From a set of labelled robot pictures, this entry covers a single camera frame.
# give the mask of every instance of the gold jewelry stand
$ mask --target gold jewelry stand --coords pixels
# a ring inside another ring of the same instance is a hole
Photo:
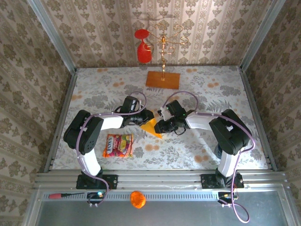
[[[182,40],[182,42],[171,42],[171,41],[169,41],[169,39],[172,38],[172,37],[177,36],[178,34],[180,34],[183,31],[183,27],[179,26],[179,25],[174,26],[174,30],[176,30],[176,34],[174,34],[171,37],[167,37],[165,35],[166,27],[165,27],[164,24],[159,23],[159,24],[156,24],[154,27],[159,28],[160,26],[163,28],[163,34],[160,37],[157,37],[157,36],[155,36],[154,34],[152,34],[150,32],[150,34],[152,36],[154,36],[155,38],[157,38],[159,41],[146,43],[146,45],[149,49],[146,49],[145,46],[143,46],[143,47],[147,51],[151,51],[153,46],[151,46],[150,44],[156,44],[156,43],[162,44],[162,50],[161,50],[162,72],[148,72],[145,85],[147,87],[157,87],[157,88],[165,88],[165,89],[179,89],[180,74],[179,73],[167,73],[167,72],[165,72],[166,60],[164,58],[164,55],[165,54],[170,54],[170,55],[173,54],[175,52],[175,49],[174,49],[174,47],[169,47],[168,50],[171,50],[171,52],[166,52],[165,48],[166,48],[167,43],[185,45],[186,43],[189,42],[189,40],[186,36],[182,36],[180,38]]]

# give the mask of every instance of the yellow object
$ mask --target yellow object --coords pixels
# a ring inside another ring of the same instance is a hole
[[[141,192],[134,191],[131,193],[131,204],[137,209],[142,208],[146,203],[146,198]]]
[[[162,138],[161,134],[155,132],[155,125],[157,124],[156,118],[149,120],[146,124],[140,126],[141,129],[145,130],[152,135]]]

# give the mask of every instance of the floral tablecloth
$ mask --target floral tablecloth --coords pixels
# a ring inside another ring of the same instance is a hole
[[[187,90],[199,99],[198,111],[220,113],[234,110],[251,130],[256,148],[241,156],[239,169],[266,169],[267,164],[255,127],[251,109],[237,66],[176,66],[168,72],[180,73],[179,90]],[[176,90],[145,86],[147,72],[160,71],[160,67],[87,68],[77,71],[76,86],[70,102],[63,133],[81,109],[90,113],[110,112],[122,105],[126,95],[141,91],[147,96],[147,109],[156,111]],[[177,99],[186,109],[194,109],[195,100],[186,94]],[[134,135],[133,157],[103,158],[107,134]],[[213,154],[217,141],[211,131],[189,129],[183,135],[164,134],[159,139],[138,126],[109,129],[100,133],[95,146],[98,162],[104,169],[215,169],[219,160]],[[80,169],[76,153],[61,137],[53,169]]]

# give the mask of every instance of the red screwdriver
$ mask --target red screwdriver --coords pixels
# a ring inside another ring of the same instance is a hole
[[[50,194],[49,195],[49,199],[61,199],[61,198],[68,197],[68,196],[74,195],[74,194],[84,194],[84,192],[82,192],[82,193],[73,193],[73,194],[69,194],[69,193],[55,193],[55,194]]]

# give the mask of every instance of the wooden base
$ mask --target wooden base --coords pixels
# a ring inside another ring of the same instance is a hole
[[[165,81],[162,81],[162,72],[148,72],[146,86],[164,89],[179,89],[180,74],[164,72]]]

